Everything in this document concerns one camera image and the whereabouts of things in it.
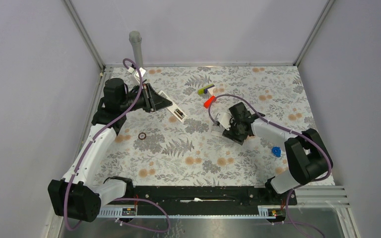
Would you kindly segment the white remote control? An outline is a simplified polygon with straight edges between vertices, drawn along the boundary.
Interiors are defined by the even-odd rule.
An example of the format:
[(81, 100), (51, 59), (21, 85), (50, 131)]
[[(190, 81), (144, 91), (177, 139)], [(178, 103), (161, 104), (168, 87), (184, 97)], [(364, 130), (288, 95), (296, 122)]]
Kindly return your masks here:
[[(175, 116), (180, 122), (184, 123), (185, 119), (188, 117), (188, 115), (174, 102), (173, 99), (171, 99), (164, 91), (159, 91), (159, 94), (164, 97), (165, 99), (169, 100), (170, 102), (172, 102), (172, 105), (171, 106), (168, 106), (166, 109), (173, 115)], [(183, 112), (183, 114), (185, 115), (185, 117), (183, 119), (179, 119), (175, 113), (174, 113), (174, 110), (175, 109), (179, 109), (180, 111)]]

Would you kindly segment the white battery cover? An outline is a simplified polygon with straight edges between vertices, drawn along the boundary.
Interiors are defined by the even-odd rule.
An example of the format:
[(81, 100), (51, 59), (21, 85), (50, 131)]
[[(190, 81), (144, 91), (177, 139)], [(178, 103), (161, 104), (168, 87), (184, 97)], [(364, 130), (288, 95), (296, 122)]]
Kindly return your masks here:
[(220, 131), (215, 131), (215, 130), (213, 130), (212, 132), (211, 132), (211, 135), (213, 135), (213, 136), (217, 136), (217, 137), (222, 137), (223, 135), (222, 135), (222, 132), (220, 132)]

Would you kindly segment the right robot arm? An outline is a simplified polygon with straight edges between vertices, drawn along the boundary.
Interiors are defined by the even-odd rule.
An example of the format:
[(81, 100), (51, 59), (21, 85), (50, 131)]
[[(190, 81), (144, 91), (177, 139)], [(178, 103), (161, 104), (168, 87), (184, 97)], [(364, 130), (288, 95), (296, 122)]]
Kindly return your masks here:
[(267, 120), (259, 112), (251, 113), (244, 103), (237, 103), (227, 113), (216, 115), (222, 135), (240, 145), (250, 136), (264, 138), (278, 147), (286, 156), (288, 170), (269, 179), (265, 184), (266, 201), (277, 204), (284, 193), (320, 176), (328, 176), (333, 162), (319, 133), (312, 128), (296, 132)]

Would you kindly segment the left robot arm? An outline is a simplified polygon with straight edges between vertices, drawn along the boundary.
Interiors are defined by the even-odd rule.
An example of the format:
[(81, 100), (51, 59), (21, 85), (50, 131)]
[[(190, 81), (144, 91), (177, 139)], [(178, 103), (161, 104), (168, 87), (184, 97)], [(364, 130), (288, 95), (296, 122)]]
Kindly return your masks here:
[(172, 104), (172, 101), (159, 95), (150, 83), (128, 88), (121, 78), (106, 81), (87, 141), (64, 176), (60, 180), (51, 180), (48, 185), (55, 214), (92, 222), (101, 207), (115, 199), (123, 204), (130, 203), (134, 197), (132, 180), (114, 176), (92, 188), (97, 170), (124, 125), (128, 112), (142, 109), (152, 113)]

